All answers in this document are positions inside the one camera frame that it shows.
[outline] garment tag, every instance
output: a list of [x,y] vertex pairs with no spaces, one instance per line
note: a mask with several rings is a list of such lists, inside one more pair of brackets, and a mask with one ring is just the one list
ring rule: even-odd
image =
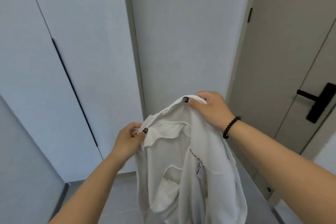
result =
[[201,162],[198,162],[198,171],[197,174],[198,178],[202,178],[205,176],[205,169]]

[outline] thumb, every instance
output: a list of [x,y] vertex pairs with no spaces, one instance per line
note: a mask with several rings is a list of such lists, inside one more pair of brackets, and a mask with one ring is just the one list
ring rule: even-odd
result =
[[145,140],[145,137],[146,137],[146,133],[144,133],[143,131],[141,131],[135,138],[137,139],[137,141],[139,143],[143,142]]
[[206,104],[203,104],[199,101],[197,101],[196,99],[193,98],[189,98],[188,101],[188,106],[190,106],[191,108],[194,108],[196,111],[198,111],[200,114],[203,114],[206,108]]

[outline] white garment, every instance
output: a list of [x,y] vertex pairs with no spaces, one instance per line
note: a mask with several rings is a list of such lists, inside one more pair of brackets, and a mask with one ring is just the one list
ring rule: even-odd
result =
[[154,215],[166,224],[243,224],[247,205],[231,150],[182,99],[140,128],[148,128],[136,154],[143,223]]

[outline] black door handle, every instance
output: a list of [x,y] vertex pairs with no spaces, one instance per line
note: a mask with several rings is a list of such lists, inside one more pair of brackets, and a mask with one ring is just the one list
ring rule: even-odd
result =
[[312,123],[317,122],[325,108],[329,105],[330,101],[334,97],[335,93],[336,85],[330,82],[325,85],[324,89],[318,97],[302,90],[296,91],[296,94],[315,101],[315,104],[312,106],[306,117],[306,119],[311,121]]

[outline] gray tile floor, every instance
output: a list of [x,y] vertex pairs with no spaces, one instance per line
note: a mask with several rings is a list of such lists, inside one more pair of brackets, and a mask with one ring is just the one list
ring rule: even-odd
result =
[[[63,204],[78,190],[81,182],[71,183]],[[99,224],[142,224],[137,207],[137,176],[117,175],[99,219]]]

